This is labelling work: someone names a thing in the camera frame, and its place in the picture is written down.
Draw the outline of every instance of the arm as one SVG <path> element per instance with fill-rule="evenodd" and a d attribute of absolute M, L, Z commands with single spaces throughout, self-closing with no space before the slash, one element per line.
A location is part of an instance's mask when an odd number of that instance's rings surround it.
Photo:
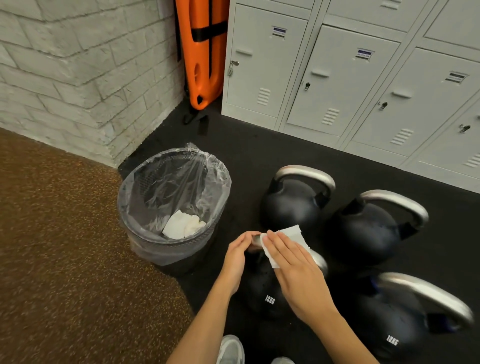
<path fill-rule="evenodd" d="M 317 334 L 335 364 L 378 364 L 337 311 L 312 256 L 285 234 L 268 231 L 264 244 L 280 266 L 275 274 L 293 312 Z"/>
<path fill-rule="evenodd" d="M 214 364 L 227 318 L 231 296 L 237 291 L 245 267 L 245 250 L 257 231 L 247 231 L 228 246 L 222 271 L 216 279 L 202 308 L 167 364 Z"/>

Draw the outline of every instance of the locker vent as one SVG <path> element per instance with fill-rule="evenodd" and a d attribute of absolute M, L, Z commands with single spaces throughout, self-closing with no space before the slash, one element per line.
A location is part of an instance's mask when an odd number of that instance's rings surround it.
<path fill-rule="evenodd" d="M 324 118 L 322 119 L 322 124 L 332 125 L 339 112 L 340 110 L 328 109 Z"/>
<path fill-rule="evenodd" d="M 257 104 L 267 106 L 269 98 L 270 90 L 267 88 L 261 88 L 260 91 L 258 91 Z"/>
<path fill-rule="evenodd" d="M 398 7 L 402 3 L 402 0 L 384 0 L 380 4 L 380 6 L 383 6 L 384 8 L 389 8 L 393 10 L 398 10 Z"/>
<path fill-rule="evenodd" d="M 408 138 L 413 134 L 413 130 L 410 129 L 401 129 L 397 135 L 390 141 L 393 144 L 402 146 Z"/>
<path fill-rule="evenodd" d="M 474 155 L 472 158 L 470 158 L 468 161 L 464 163 L 464 165 L 476 168 L 480 166 L 480 153 Z"/>

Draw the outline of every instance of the person's left hand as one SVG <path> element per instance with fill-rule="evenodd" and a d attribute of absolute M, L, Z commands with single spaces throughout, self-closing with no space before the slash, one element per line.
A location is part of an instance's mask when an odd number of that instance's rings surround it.
<path fill-rule="evenodd" d="M 233 295 L 240 285 L 241 275 L 245 268 L 245 250 L 252 243 L 252 236 L 260 235 L 259 231 L 246 231 L 228 245 L 223 267 L 217 282 L 223 289 Z"/>

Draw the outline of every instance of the gray sneaker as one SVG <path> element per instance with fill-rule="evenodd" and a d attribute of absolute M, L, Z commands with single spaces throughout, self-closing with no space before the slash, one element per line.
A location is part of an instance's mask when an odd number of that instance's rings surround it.
<path fill-rule="evenodd" d="M 291 361 L 289 358 L 282 356 L 281 358 L 275 358 L 272 361 L 272 364 L 295 364 L 295 363 Z"/>
<path fill-rule="evenodd" d="M 234 335 L 226 335 L 220 344 L 220 352 L 216 364 L 244 364 L 245 351 L 240 339 Z"/>

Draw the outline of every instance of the person's right hand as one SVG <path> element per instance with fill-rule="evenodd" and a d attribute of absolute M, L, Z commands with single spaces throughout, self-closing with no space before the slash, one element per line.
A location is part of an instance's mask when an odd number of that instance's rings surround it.
<path fill-rule="evenodd" d="M 280 266 L 275 274 L 282 293 L 300 320 L 312 326 L 325 315 L 338 313 L 322 271 L 305 248 L 284 233 L 271 230 L 263 241 Z"/>

